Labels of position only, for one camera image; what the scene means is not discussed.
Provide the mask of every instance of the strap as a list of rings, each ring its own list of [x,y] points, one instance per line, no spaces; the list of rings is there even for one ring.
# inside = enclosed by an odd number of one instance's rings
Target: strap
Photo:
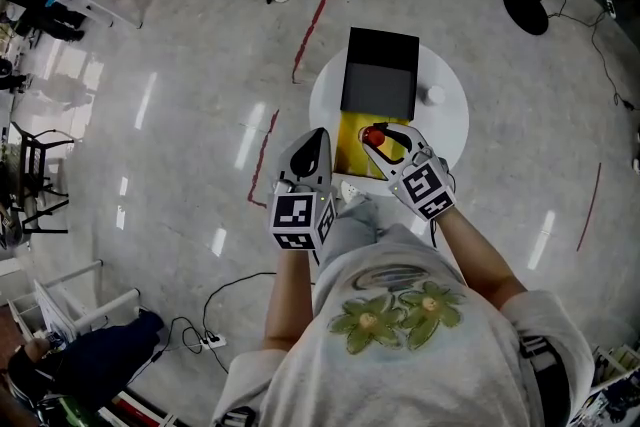
[[[560,355],[542,336],[522,337],[520,354],[531,363],[536,377],[545,427],[565,427],[571,414],[571,394]]]

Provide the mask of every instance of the white round table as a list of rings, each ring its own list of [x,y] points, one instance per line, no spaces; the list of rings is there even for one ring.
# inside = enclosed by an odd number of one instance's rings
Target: white round table
[[[335,153],[340,130],[340,102],[347,64],[347,49],[338,52],[318,75],[309,101],[309,123],[311,128],[324,127],[331,137],[331,158]],[[439,86],[444,91],[444,102],[440,105],[425,104],[424,96],[428,88]],[[413,121],[410,126],[420,130],[427,143],[439,157],[447,159],[449,168],[456,165],[467,142],[469,132],[469,108],[464,89],[444,60],[420,45],[418,59],[418,94]],[[391,196],[387,182],[353,175],[334,175],[346,180],[363,192]]]

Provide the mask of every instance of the green flower print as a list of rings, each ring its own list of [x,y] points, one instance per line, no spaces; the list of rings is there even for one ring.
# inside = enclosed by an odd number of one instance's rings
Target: green flower print
[[[409,314],[400,323],[403,329],[411,329],[407,337],[409,349],[424,345],[442,322],[447,327],[457,326],[462,315],[452,304],[460,304],[461,296],[440,288],[431,281],[422,285],[423,292],[412,290],[400,294],[400,302],[409,307]]]
[[[391,294],[384,294],[370,301],[346,301],[342,305],[344,315],[334,318],[329,323],[329,330],[332,333],[348,333],[349,354],[362,352],[372,340],[385,347],[399,348],[401,343],[394,329],[398,327],[404,312],[401,308],[394,308],[394,302],[395,297]]]

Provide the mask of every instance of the round black base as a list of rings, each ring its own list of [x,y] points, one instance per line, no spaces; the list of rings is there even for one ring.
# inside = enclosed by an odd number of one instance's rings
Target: round black base
[[[509,16],[523,30],[534,36],[544,34],[549,28],[547,12],[539,0],[502,0]]]

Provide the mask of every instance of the gray jeans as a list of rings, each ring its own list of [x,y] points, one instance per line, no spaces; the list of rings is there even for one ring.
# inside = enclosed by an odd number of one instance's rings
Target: gray jeans
[[[428,248],[402,224],[396,223],[386,230],[380,230],[377,205],[366,196],[358,196],[338,215],[329,231],[320,252],[320,273],[340,255],[378,242]]]

